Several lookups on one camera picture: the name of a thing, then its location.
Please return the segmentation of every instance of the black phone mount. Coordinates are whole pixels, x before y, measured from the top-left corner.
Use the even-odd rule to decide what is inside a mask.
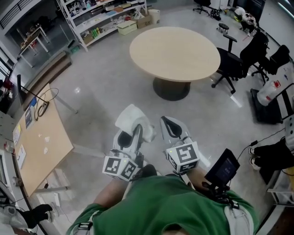
[[[231,204],[234,207],[233,201],[230,200],[230,197],[226,194],[226,192],[230,190],[227,183],[236,175],[239,167],[240,164],[232,151],[226,149],[205,176],[211,184],[202,182],[202,186],[209,190],[207,197],[222,204]]]

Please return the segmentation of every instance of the gray floor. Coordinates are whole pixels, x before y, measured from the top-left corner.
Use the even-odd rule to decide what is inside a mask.
[[[233,53],[240,51],[250,42],[246,33],[240,31],[239,24],[230,17],[222,16],[230,27],[229,34],[238,42],[233,44]],[[161,12],[161,23],[155,27],[178,26],[201,33],[216,46],[228,47],[228,40],[216,30],[218,21],[199,15],[192,11],[192,6],[177,7]],[[146,159],[162,174],[171,172],[170,164],[162,151],[164,142],[160,134],[159,119],[162,115],[175,117],[189,127],[194,140],[203,155],[210,159],[212,165],[223,151],[228,148],[236,157],[244,147],[255,140],[261,140],[283,128],[283,125],[260,124],[255,121],[250,105],[249,91],[260,89],[262,82],[258,75],[247,76],[234,82],[237,92],[230,95],[226,81],[215,89],[212,80],[220,77],[213,74],[210,78],[192,82],[189,95],[176,102],[165,101],[158,97],[152,87],[153,78],[138,69],[130,59],[129,46],[141,32],[136,30],[126,36],[114,33],[93,44],[89,52],[84,50],[73,55],[73,65],[52,83],[59,89],[60,96],[79,110],[72,114],[57,101],[60,116],[66,130],[74,143],[108,152],[112,147],[113,137],[118,131],[114,126],[116,118],[129,104],[141,108],[149,117],[158,133],[151,144],[144,144],[141,151]],[[278,46],[270,41],[268,55],[272,55]],[[279,69],[275,78],[284,79],[284,68]],[[265,140],[262,144],[271,144],[280,140],[283,132]],[[249,164],[249,155],[244,151],[240,158],[241,167],[232,181],[231,188],[248,200],[263,219],[273,200],[266,192],[266,185],[260,174]],[[71,190],[61,193],[62,211],[54,226],[43,222],[49,234],[57,229],[64,234],[78,214],[96,197],[97,193],[108,183],[110,178],[101,173],[103,159],[70,154],[48,178],[49,185],[70,185]],[[54,201],[51,194],[42,195],[45,202]]]

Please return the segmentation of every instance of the black office chair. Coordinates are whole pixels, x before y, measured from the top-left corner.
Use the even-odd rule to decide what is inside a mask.
[[[290,51],[288,47],[286,47],[285,45],[280,46],[280,48],[276,51],[275,54],[273,54],[270,57],[270,59],[263,57],[258,61],[259,63],[258,67],[254,65],[258,70],[252,73],[251,76],[254,76],[254,74],[256,73],[260,73],[262,76],[263,82],[266,83],[266,80],[267,81],[269,80],[266,73],[276,75],[279,67],[290,62],[289,53]]]
[[[204,9],[204,6],[206,6],[206,7],[210,6],[210,4],[211,4],[210,0],[194,0],[194,2],[196,2],[197,4],[199,4],[200,7],[194,8],[193,11],[200,10],[199,14],[201,14],[202,11],[206,12],[207,14],[209,14],[209,12]]]
[[[263,33],[258,32],[249,45],[241,51],[239,58],[231,53],[233,41],[237,42],[237,40],[227,34],[223,36],[229,39],[229,48],[228,50],[217,48],[220,54],[220,66],[217,73],[222,76],[215,84],[212,84],[211,87],[215,88],[216,85],[225,78],[232,88],[231,94],[234,94],[236,90],[231,79],[233,81],[238,81],[240,78],[246,77],[249,67],[254,65],[260,57],[266,55],[268,38]]]
[[[22,105],[27,98],[27,93],[22,90],[22,83],[21,83],[21,75],[17,75],[17,90],[18,96],[20,100],[20,104]]]

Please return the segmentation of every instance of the small screen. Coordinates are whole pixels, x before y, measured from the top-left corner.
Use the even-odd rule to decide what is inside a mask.
[[[229,182],[229,180],[231,180],[236,170],[236,167],[233,165],[230,159],[227,158],[215,175],[226,184]]]

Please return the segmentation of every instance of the green shirt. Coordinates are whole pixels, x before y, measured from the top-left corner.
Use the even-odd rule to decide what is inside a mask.
[[[251,214],[256,232],[259,222],[253,207],[234,192],[231,198]],[[193,235],[229,235],[226,205],[196,192],[176,176],[151,176],[133,183],[125,200],[106,209],[89,205],[69,228],[93,217],[96,235],[161,235],[173,224]]]

